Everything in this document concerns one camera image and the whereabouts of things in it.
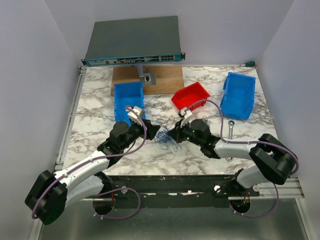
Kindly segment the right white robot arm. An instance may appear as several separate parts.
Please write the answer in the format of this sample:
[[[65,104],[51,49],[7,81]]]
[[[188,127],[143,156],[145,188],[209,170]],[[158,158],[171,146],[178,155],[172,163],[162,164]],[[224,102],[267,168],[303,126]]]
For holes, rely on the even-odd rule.
[[[182,125],[179,121],[168,135],[177,143],[188,141],[200,147],[200,151],[211,159],[239,158],[251,160],[254,165],[240,169],[232,178],[230,191],[241,196],[254,185],[271,182],[283,185],[287,178],[298,169],[298,160],[271,134],[264,133],[257,140],[223,140],[211,133],[202,119]]]

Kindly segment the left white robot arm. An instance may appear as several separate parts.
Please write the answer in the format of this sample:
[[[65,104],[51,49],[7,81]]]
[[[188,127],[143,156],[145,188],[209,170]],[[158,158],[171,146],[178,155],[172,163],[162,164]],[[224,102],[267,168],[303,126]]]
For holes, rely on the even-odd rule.
[[[40,173],[24,201],[31,210],[31,217],[49,225],[74,202],[96,194],[107,197],[111,185],[101,180],[99,173],[115,165],[126,155],[125,149],[138,138],[144,142],[153,140],[159,129],[159,125],[147,119],[143,120],[143,125],[119,121],[113,125],[109,137],[84,160],[54,173],[48,170]]]

